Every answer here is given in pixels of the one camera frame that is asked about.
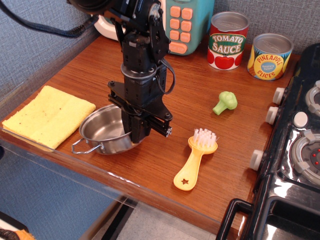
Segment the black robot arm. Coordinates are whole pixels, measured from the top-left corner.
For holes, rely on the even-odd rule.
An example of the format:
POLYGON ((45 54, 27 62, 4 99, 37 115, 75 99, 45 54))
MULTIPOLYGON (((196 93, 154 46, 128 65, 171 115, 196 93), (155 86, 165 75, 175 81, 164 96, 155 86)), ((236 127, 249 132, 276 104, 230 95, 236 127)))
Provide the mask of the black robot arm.
POLYGON ((121 108, 121 117, 131 141, 141 142, 156 130, 168 136, 171 112, 163 96, 172 92, 175 81, 166 88, 165 60, 170 40, 163 26, 163 10, 158 0, 72 0, 78 10, 108 18, 115 26, 122 52, 123 82, 109 81, 109 100, 121 108))

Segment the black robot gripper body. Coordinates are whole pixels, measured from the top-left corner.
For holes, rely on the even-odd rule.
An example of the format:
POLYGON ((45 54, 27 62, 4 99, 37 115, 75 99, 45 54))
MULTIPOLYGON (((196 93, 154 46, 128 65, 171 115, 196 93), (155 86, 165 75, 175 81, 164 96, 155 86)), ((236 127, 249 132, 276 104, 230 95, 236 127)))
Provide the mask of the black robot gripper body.
POLYGON ((154 66, 147 72, 134 72, 122 66, 124 82, 109 81, 109 100, 134 116, 147 120, 151 130, 168 137, 172 133, 173 115, 163 103, 167 94, 167 67, 154 66))

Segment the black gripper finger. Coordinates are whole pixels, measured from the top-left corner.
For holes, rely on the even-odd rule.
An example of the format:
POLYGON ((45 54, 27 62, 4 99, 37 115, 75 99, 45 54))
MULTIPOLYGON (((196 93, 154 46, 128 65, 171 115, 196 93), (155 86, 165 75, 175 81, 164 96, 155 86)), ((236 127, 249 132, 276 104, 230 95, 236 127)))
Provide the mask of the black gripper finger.
POLYGON ((121 109, 121 119, 124 132, 131 133, 132 132, 132 115, 128 113, 124 108, 121 109))
POLYGON ((151 127, 146 119, 139 116, 131 117, 131 140, 134 144, 140 143, 150 132, 151 127))

